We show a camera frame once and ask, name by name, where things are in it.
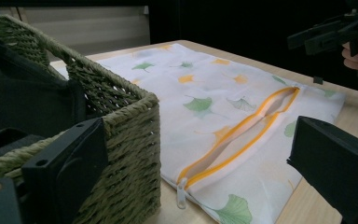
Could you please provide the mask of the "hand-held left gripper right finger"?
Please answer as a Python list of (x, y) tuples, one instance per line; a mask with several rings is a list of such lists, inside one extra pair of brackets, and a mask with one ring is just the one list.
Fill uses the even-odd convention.
[(300, 116), (287, 163), (342, 215), (358, 224), (358, 138), (328, 122)]

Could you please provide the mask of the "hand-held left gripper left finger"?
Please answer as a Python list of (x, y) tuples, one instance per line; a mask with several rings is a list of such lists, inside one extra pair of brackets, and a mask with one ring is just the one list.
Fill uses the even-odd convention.
[(36, 224), (72, 224), (108, 164), (104, 124), (70, 128), (21, 167)]

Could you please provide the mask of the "white leaf-print mesh laundry bag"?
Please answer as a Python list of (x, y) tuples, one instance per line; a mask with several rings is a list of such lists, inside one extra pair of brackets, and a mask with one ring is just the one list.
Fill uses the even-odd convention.
[(180, 208), (274, 224), (301, 179), (286, 162), (300, 116), (332, 123), (344, 94), (179, 44), (101, 62), (159, 99), (162, 178)]

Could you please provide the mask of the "green woven basket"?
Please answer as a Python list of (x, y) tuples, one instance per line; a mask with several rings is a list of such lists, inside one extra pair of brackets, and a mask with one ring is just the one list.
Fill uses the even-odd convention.
[(74, 224), (143, 224), (160, 207), (158, 98), (34, 27), (0, 15), (0, 40), (53, 77), (50, 55), (81, 83), (89, 112), (103, 117), (108, 164)]

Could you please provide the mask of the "dark cloth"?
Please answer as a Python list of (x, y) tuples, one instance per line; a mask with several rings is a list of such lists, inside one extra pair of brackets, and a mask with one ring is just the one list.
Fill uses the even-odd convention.
[(0, 40), (0, 156), (86, 119), (78, 82), (54, 77)]

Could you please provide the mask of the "white window blind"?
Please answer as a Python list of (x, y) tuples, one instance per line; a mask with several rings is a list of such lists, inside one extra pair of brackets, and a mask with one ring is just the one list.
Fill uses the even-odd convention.
[(0, 7), (83, 55), (150, 43), (146, 7)]

